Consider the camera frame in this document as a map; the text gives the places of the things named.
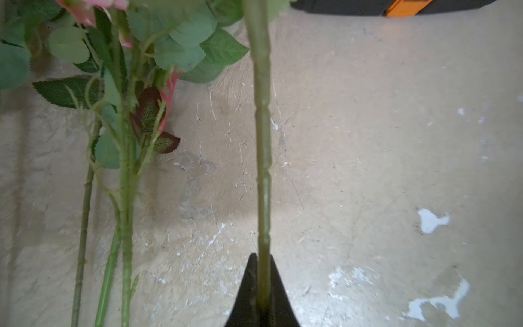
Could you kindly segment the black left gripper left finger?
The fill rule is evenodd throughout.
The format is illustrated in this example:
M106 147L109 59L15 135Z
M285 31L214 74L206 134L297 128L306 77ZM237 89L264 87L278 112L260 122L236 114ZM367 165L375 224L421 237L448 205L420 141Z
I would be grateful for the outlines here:
M224 327L259 326L256 297L257 254L252 253L247 261L237 297Z

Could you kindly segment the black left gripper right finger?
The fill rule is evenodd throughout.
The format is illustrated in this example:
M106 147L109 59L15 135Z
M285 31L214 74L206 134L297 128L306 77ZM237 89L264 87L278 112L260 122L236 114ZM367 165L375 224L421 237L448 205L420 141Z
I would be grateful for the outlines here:
M270 327L300 327L281 276L276 267L276 262L271 257L271 299L268 312L268 325Z

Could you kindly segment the large pink rose stem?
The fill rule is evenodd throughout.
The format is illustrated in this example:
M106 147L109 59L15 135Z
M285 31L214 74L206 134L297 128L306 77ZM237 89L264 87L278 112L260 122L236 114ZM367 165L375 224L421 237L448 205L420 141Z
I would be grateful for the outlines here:
M88 161L86 183L84 184L83 212L80 224L80 238L78 246L77 267L72 305L71 327L77 327L80 319L81 298L83 291L84 266L87 250L87 235L89 227L89 214L91 210L91 194L93 189L94 171Z

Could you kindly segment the black tool case orange latch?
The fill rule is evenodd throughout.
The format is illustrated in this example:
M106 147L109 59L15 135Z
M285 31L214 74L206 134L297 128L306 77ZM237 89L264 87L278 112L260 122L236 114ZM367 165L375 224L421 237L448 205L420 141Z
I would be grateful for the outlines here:
M492 3L494 0L299 0L292 2L291 7L309 14L406 18L475 10Z

